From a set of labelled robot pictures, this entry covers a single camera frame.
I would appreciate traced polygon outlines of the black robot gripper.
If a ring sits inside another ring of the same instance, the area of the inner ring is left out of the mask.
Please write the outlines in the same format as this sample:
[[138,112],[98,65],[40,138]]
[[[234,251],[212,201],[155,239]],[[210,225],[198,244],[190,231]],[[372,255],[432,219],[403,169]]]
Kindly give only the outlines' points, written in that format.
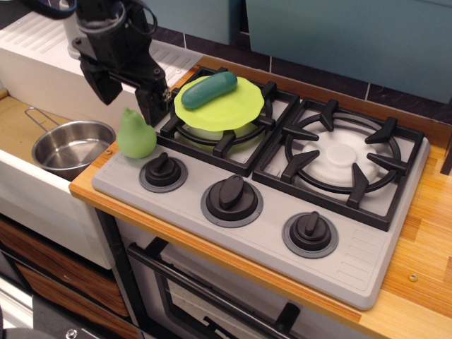
[[110,105],[125,83],[135,96],[148,125],[157,125],[169,113],[171,92],[165,72],[150,56],[152,34],[130,23],[115,28],[85,30],[73,45],[81,53],[81,70],[98,98]]

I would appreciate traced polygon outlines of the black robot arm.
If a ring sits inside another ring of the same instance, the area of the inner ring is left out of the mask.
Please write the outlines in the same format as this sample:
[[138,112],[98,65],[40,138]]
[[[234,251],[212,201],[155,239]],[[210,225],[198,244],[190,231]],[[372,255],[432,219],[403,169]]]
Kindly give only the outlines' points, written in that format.
[[123,85],[135,89],[145,122],[156,126],[169,112],[171,92],[165,71],[150,55],[157,21],[147,22],[143,1],[69,1],[57,9],[44,1],[25,1],[34,12],[54,20],[71,15],[81,36],[72,39],[81,70],[99,99],[111,104]]

